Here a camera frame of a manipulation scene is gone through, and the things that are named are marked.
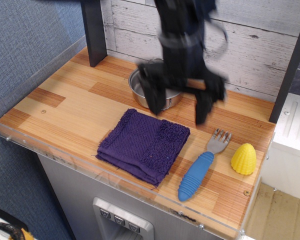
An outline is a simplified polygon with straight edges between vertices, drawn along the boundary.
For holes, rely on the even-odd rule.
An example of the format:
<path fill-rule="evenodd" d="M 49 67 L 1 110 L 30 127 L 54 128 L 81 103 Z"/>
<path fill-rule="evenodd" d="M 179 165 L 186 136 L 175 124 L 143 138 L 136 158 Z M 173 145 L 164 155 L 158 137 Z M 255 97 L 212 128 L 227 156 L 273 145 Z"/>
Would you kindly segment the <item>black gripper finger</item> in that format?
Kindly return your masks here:
<path fill-rule="evenodd" d="M 196 106 L 195 106 L 195 123 L 197 125 L 204 124 L 206 122 L 208 114 L 211 112 L 214 98 L 210 92 L 197 91 L 195 93 Z"/>
<path fill-rule="evenodd" d="M 139 81 L 149 110 L 159 115 L 166 104 L 165 87 L 158 82 L 157 78 L 146 75 L 144 72 L 140 73 Z"/>

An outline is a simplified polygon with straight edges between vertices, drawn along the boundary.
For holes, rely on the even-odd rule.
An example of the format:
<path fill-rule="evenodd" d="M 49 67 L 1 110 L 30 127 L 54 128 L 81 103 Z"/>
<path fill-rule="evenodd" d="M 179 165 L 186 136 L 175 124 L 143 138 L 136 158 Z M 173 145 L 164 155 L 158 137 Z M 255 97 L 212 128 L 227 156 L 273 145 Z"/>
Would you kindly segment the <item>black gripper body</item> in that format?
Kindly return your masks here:
<path fill-rule="evenodd" d="M 212 72 L 205 64 L 202 39 L 188 37 L 160 37 L 163 60 L 140 63 L 140 73 L 153 76 L 165 89 L 196 94 L 205 91 L 213 101 L 225 98 L 225 79 Z"/>

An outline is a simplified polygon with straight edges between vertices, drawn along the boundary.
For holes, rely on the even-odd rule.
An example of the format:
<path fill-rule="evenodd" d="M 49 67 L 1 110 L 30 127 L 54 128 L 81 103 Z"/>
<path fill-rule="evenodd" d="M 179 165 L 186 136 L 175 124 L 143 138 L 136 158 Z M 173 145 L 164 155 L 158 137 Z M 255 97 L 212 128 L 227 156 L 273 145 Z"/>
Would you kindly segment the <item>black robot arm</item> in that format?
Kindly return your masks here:
<path fill-rule="evenodd" d="M 205 21 L 216 10 L 214 0 L 157 0 L 161 22 L 159 42 L 163 61 L 139 64 L 139 81 L 148 108 L 158 115 L 166 104 L 166 90 L 195 95 L 195 123 L 204 124 L 213 104 L 224 100 L 225 79 L 204 61 Z"/>

